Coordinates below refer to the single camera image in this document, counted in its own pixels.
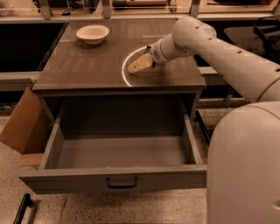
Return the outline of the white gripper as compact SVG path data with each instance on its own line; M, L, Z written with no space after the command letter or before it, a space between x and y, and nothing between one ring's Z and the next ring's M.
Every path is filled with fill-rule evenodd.
M128 66L128 70L131 74L151 67L153 62L155 64L162 64L187 55L187 50L178 47L171 34L161 38L152 45L148 45L146 52L146 54L142 55Z

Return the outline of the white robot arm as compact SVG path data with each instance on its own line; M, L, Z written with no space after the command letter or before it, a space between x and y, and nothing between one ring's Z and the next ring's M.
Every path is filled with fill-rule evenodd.
M134 74L192 55L237 93L208 146L207 224L280 224L279 65L218 38L195 17L182 17L128 69Z

